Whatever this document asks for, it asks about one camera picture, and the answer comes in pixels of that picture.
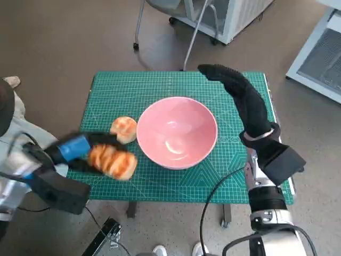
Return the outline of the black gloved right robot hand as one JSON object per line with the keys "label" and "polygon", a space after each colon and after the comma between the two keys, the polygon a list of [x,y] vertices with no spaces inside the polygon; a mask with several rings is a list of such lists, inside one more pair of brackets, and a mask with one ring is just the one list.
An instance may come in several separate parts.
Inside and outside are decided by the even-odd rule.
{"label": "black gloved right robot hand", "polygon": [[251,138],[272,131],[263,98],[242,73],[217,64],[201,64],[198,70],[209,81],[223,84],[226,92],[233,98],[244,131]]}

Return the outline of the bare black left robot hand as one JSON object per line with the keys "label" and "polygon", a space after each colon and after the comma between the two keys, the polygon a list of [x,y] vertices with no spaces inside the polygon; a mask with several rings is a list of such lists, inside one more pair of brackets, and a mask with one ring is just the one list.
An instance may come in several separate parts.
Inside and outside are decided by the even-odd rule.
{"label": "bare black left robot hand", "polygon": [[100,173],[81,158],[97,145],[110,145],[120,151],[126,146],[117,140],[117,136],[109,132],[71,132],[50,144],[44,151],[55,165],[65,164],[69,168],[87,173]]}

